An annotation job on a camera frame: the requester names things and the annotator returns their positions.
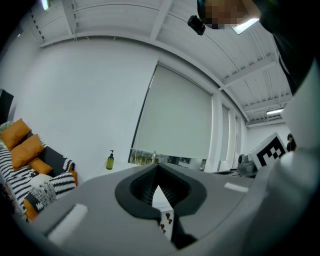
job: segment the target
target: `striped cushion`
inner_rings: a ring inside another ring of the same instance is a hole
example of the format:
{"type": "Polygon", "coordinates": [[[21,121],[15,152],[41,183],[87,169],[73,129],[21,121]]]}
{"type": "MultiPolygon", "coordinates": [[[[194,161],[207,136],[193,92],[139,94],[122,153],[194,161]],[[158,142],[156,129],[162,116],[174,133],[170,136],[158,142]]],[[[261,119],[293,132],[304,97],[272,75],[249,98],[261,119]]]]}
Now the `striped cushion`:
{"type": "Polygon", "coordinates": [[[25,197],[37,214],[52,202],[73,190],[76,187],[76,183],[74,176],[70,172],[64,172],[49,181],[45,181],[39,187],[32,188],[25,197]]]}
{"type": "Polygon", "coordinates": [[[18,204],[22,207],[23,211],[26,210],[24,199],[32,189],[32,186],[29,185],[30,180],[30,177],[15,177],[8,181],[18,204]]]}
{"type": "Polygon", "coordinates": [[[54,187],[56,199],[60,199],[76,187],[75,178],[70,172],[64,172],[49,181],[54,187]]]}

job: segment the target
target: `white wall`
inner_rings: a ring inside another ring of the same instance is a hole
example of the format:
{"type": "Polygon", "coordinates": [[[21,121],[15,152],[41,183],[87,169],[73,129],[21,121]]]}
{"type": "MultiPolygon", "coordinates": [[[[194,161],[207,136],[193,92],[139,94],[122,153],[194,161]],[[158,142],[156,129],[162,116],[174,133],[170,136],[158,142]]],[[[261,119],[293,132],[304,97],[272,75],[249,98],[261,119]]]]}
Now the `white wall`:
{"type": "Polygon", "coordinates": [[[9,45],[8,51],[0,62],[0,88],[14,96],[9,120],[14,117],[14,112],[21,97],[24,79],[30,67],[37,58],[40,47],[29,31],[24,31],[9,45]]]}
{"type": "Polygon", "coordinates": [[[158,57],[109,39],[44,48],[33,63],[14,119],[75,161],[79,179],[102,169],[110,150],[127,162],[158,57]]]}
{"type": "Polygon", "coordinates": [[[247,129],[245,153],[250,153],[256,146],[262,143],[271,134],[277,132],[283,144],[287,146],[287,136],[290,130],[286,124],[270,125],[247,129]]]}

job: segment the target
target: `window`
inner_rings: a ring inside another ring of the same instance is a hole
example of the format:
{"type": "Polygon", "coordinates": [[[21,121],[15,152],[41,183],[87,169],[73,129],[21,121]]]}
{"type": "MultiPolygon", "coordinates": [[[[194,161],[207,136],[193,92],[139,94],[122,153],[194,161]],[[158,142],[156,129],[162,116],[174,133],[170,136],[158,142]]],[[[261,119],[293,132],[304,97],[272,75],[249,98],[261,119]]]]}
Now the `window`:
{"type": "Polygon", "coordinates": [[[181,75],[157,66],[129,161],[146,164],[154,158],[154,162],[200,169],[209,155],[211,126],[211,95],[181,75]]]}
{"type": "Polygon", "coordinates": [[[228,144],[229,144],[229,110],[222,106],[222,145],[221,145],[221,154],[220,160],[227,160],[228,153],[228,144]]]}

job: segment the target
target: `sofa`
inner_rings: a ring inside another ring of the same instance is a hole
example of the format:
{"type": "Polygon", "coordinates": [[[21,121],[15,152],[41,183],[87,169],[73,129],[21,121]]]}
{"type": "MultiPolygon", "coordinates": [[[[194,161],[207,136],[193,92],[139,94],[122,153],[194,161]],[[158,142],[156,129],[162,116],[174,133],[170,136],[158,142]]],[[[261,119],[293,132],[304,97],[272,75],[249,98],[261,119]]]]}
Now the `sofa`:
{"type": "MultiPolygon", "coordinates": [[[[29,132],[19,144],[22,144],[32,135],[29,132]]],[[[18,208],[16,213],[25,214],[30,220],[34,220],[45,207],[73,190],[78,184],[75,163],[45,145],[42,141],[41,143],[44,150],[37,157],[52,167],[52,170],[48,173],[48,176],[52,178],[45,182],[47,186],[49,184],[51,187],[51,195],[45,187],[40,186],[42,189],[36,189],[31,185],[30,181],[39,175],[35,169],[27,164],[14,170],[12,152],[4,146],[0,147],[0,175],[5,182],[7,191],[11,193],[15,208],[18,208]],[[39,195],[39,191],[43,189],[46,193],[39,195]]]]}

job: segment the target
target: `gray object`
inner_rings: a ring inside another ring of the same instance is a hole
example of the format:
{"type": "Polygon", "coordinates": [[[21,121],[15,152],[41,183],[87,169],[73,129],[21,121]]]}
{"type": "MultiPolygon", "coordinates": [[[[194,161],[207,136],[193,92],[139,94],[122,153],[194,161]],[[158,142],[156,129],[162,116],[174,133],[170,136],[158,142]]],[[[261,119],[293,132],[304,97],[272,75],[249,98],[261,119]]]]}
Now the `gray object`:
{"type": "Polygon", "coordinates": [[[258,172],[254,161],[250,161],[247,154],[239,155],[237,170],[239,175],[244,177],[253,177],[258,172]]]}
{"type": "Polygon", "coordinates": [[[184,231],[197,240],[180,250],[165,238],[157,221],[133,217],[115,198],[120,181],[150,165],[88,180],[46,208],[32,228],[47,236],[75,204],[83,204],[88,213],[61,246],[61,255],[256,255],[278,242],[305,211],[319,185],[318,156],[319,150],[289,152],[273,167],[262,167],[255,179],[168,164],[207,190],[196,214],[180,218],[184,231]],[[249,190],[228,189],[226,183],[249,190]]]}

